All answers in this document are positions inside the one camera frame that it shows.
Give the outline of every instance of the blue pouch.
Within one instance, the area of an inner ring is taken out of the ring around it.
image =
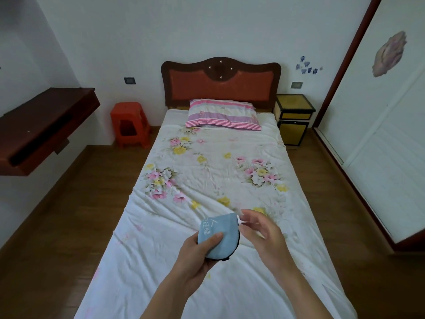
[[[223,232],[223,239],[207,254],[207,258],[226,261],[239,245],[240,234],[237,214],[232,213],[204,219],[199,228],[198,244],[218,232]]]

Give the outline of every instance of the electrical outlet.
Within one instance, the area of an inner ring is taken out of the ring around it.
[[[301,88],[303,85],[303,82],[292,82],[291,88]]]
[[[124,77],[124,81],[126,84],[131,84],[131,85],[135,84],[134,77]]]

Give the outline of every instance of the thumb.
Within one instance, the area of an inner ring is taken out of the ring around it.
[[[263,238],[261,238],[260,236],[257,235],[257,233],[252,230],[251,228],[249,228],[246,225],[239,225],[239,230],[242,233],[242,235],[252,243],[252,245],[255,247],[255,249],[257,250],[260,245],[263,243]]]
[[[223,239],[223,233],[218,232],[211,236],[209,239],[203,241],[201,244],[198,244],[198,248],[202,253],[207,254],[214,246],[216,246]]]

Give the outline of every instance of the floral bedsheet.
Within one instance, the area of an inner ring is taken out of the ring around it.
[[[202,219],[242,208],[282,229],[334,318],[355,318],[270,113],[262,131],[185,128],[169,110],[76,318],[138,318]],[[284,291],[241,236],[189,299],[183,318],[294,318]]]

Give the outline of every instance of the white wardrobe door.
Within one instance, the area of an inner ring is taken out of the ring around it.
[[[319,126],[343,162],[423,58],[424,13],[425,0],[382,0]],[[401,61],[374,77],[376,52],[400,31],[407,36]]]
[[[394,242],[425,228],[425,73],[346,172]]]

